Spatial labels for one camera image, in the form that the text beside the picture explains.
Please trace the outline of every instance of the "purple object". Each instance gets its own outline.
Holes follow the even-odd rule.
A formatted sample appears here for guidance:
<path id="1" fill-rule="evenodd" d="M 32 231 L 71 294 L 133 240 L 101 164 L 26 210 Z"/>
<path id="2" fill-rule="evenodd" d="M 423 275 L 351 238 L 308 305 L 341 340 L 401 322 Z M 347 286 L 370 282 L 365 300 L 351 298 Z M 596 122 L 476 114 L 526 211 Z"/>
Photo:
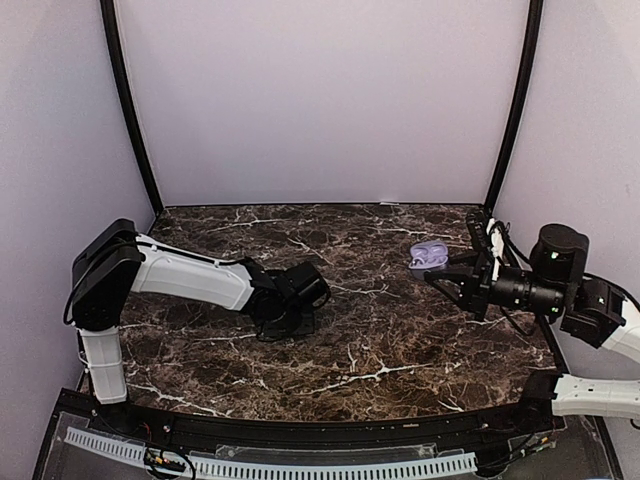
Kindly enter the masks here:
<path id="1" fill-rule="evenodd" d="M 449 261 L 449 249 L 440 240 L 416 243 L 411 247 L 409 269 L 414 277 L 422 280 L 425 270 L 444 267 Z"/>

